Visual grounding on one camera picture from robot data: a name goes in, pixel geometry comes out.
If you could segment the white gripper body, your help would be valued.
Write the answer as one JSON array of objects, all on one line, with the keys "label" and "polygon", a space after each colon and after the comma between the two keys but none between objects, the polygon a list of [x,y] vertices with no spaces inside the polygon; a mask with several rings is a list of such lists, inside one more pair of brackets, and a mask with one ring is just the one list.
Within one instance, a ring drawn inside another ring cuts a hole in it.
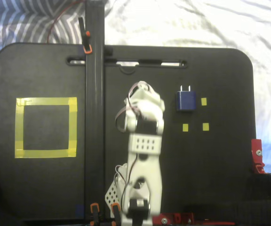
[{"label": "white gripper body", "polygon": [[125,120],[138,118],[150,121],[163,121],[165,111],[164,100],[145,81],[139,81],[132,85],[125,99]]}]

